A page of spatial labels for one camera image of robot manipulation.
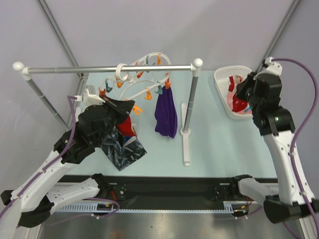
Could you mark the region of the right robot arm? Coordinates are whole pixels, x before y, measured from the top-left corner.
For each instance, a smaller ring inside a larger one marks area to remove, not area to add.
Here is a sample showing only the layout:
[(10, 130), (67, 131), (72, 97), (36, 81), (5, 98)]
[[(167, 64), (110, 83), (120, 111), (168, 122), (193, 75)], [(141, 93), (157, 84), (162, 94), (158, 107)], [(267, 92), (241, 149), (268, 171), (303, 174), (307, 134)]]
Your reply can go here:
[(274, 224), (307, 217), (319, 211), (319, 201), (301, 171), (297, 151), (290, 152), (295, 132), (291, 113), (279, 105), (282, 83), (279, 76), (251, 72), (237, 86), (236, 97), (252, 109), (253, 122), (259, 129), (275, 167), (278, 190), (259, 183), (250, 175), (233, 177), (230, 195), (241, 200), (251, 198), (264, 208)]

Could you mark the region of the red sock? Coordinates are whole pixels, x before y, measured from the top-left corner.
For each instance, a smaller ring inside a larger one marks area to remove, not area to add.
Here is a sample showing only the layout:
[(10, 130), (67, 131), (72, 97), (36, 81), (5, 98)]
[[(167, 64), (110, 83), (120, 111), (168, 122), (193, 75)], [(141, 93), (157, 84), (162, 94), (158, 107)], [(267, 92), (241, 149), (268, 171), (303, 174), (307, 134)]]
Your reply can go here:
[(132, 125), (130, 116), (128, 116), (123, 123), (117, 124), (116, 129), (121, 133), (122, 136), (125, 136), (125, 137), (136, 136), (136, 132)]

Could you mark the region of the purple cloth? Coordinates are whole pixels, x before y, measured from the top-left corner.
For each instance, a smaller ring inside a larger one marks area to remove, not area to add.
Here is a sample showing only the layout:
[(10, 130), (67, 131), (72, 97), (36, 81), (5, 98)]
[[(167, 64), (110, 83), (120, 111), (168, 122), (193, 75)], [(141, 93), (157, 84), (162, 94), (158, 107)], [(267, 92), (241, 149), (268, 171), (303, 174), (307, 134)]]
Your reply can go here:
[(175, 138), (177, 133), (177, 112), (171, 88), (162, 87), (162, 94), (158, 96), (155, 108), (155, 132), (162, 136)]

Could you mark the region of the santa christmas sock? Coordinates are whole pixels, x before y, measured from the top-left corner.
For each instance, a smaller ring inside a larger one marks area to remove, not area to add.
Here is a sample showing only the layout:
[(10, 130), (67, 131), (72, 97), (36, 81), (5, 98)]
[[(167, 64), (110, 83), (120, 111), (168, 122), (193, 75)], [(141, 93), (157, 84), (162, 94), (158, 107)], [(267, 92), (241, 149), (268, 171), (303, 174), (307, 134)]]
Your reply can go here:
[(240, 100), (236, 96), (237, 85), (244, 81), (243, 77), (240, 75), (233, 75), (229, 77), (229, 87), (227, 94), (227, 104), (231, 109), (231, 112), (235, 112), (237, 114), (243, 115), (245, 114), (245, 110), (248, 108), (248, 103)]

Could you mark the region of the white silver clothes rack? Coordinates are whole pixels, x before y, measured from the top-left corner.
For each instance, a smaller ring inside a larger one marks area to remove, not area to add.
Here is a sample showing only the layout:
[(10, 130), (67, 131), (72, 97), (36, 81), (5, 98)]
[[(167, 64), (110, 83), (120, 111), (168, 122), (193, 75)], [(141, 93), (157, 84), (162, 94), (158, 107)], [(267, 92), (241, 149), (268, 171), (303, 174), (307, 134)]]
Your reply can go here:
[(124, 82), (133, 83), (132, 77), (128, 74), (129, 72), (146, 72), (146, 71), (191, 71), (192, 72), (192, 82), (189, 94), (188, 103), (183, 103), (181, 105), (182, 112), (182, 128), (180, 133), (182, 135), (182, 150), (183, 150), (183, 163), (185, 166), (190, 165), (190, 150), (189, 150), (189, 135), (190, 135), (190, 119), (193, 109), (193, 102), (195, 97), (195, 92), (197, 88), (198, 77), (201, 72), (203, 61), (200, 58), (194, 59), (190, 65), (126, 65), (119, 64), (115, 66), (105, 66), (105, 67), (51, 67), (51, 68), (29, 68), (26, 67), (21, 62), (15, 62), (12, 68), (19, 72), (21, 77), (30, 85), (33, 91), (39, 96), (41, 101), (49, 109), (55, 119), (66, 129), (69, 129), (68, 124), (63, 120), (58, 111), (52, 106), (50, 101), (46, 98), (44, 93), (38, 87), (38, 85), (33, 81), (32, 74), (70, 74), (70, 73), (106, 73), (114, 72), (116, 75), (120, 76), (121, 72), (126, 73)]

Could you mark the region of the pink sock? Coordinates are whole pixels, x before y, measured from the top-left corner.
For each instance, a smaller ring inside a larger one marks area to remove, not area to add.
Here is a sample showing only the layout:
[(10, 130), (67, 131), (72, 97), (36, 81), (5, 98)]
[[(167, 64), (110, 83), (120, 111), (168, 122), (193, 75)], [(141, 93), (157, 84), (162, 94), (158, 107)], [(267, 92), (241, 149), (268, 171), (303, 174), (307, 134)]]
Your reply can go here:
[(243, 100), (238, 99), (234, 92), (228, 92), (226, 101), (231, 112), (240, 115), (251, 114), (251, 107), (249, 106), (249, 104)]

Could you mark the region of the white round clip hanger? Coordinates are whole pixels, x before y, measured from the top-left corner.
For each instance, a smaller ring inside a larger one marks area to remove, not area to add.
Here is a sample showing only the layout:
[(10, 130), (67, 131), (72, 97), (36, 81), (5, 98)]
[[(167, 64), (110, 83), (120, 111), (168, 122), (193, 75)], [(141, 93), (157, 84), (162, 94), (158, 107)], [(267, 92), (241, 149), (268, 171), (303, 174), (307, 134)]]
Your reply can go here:
[[(121, 64), (121, 70), (126, 66), (149, 67), (171, 65), (170, 59), (163, 53), (152, 52), (130, 65)], [(170, 89), (171, 71), (159, 73), (155, 71), (138, 70), (135, 72), (120, 72), (106, 77), (98, 88), (100, 97), (109, 97), (120, 101), (135, 100), (143, 97), (152, 100), (153, 95), (162, 95), (164, 90)]]

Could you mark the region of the white plastic basket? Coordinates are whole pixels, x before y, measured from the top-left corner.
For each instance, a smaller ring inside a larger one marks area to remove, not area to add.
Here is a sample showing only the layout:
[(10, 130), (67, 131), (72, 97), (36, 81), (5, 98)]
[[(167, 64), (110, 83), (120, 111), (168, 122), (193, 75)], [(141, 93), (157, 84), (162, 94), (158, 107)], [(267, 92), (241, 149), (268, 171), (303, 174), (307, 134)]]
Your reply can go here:
[(240, 115), (234, 112), (231, 112), (226, 98), (228, 94), (228, 87), (229, 87), (229, 77), (233, 75), (240, 75), (245, 80), (247, 75), (252, 70), (246, 66), (242, 65), (233, 65), (233, 66), (227, 66), (219, 68), (214, 73), (214, 80), (215, 80), (215, 87), (217, 89), (217, 92), (219, 94), (220, 100), (224, 106), (225, 111), (227, 112), (228, 116), (233, 120), (247, 120), (252, 118), (251, 114), (244, 114)]

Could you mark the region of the dark patterned shorts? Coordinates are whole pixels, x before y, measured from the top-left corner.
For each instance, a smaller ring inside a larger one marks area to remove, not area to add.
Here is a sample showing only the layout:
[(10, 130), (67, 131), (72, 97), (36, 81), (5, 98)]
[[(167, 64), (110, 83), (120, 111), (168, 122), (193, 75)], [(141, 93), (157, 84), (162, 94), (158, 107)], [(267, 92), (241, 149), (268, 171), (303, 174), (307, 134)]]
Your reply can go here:
[(103, 139), (100, 148), (119, 171), (147, 154), (136, 136), (123, 136), (116, 127)]

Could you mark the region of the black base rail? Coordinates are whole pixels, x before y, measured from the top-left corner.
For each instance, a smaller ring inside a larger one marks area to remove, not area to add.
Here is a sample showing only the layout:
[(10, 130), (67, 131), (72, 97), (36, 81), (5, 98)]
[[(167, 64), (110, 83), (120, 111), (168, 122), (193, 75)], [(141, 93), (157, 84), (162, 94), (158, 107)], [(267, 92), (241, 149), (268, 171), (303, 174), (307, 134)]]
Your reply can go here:
[(234, 201), (229, 178), (108, 176), (121, 209), (214, 210)]

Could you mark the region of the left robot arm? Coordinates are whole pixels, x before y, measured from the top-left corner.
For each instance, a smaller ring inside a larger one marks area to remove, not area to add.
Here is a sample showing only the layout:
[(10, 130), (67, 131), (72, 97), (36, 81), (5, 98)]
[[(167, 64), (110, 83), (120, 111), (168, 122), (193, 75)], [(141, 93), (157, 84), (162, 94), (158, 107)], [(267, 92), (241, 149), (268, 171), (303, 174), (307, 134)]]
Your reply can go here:
[(47, 220), (57, 209), (69, 202), (109, 196), (110, 187), (102, 174), (94, 174), (88, 182), (71, 187), (63, 193), (50, 189), (68, 171), (80, 165), (115, 134), (119, 124), (129, 117), (134, 100), (101, 98), (76, 115), (71, 108), (72, 128), (55, 143), (54, 148), (36, 172), (19, 188), (1, 193), (5, 208), (0, 213), (0, 233), (17, 227), (32, 228)]

